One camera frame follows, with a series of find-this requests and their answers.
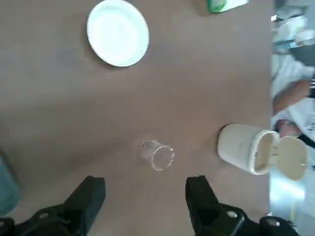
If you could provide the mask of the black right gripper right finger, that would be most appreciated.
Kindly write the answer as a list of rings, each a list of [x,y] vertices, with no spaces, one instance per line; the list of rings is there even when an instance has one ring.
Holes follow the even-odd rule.
[[[251,221],[237,207],[218,201],[205,176],[188,177],[185,197],[196,236],[297,236],[286,220],[265,216]]]

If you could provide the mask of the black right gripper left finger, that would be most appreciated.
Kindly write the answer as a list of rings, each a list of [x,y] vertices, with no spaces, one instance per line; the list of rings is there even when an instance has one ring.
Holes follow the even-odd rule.
[[[0,219],[2,236],[86,236],[105,200],[105,179],[87,176],[62,203],[37,211],[16,224]]]

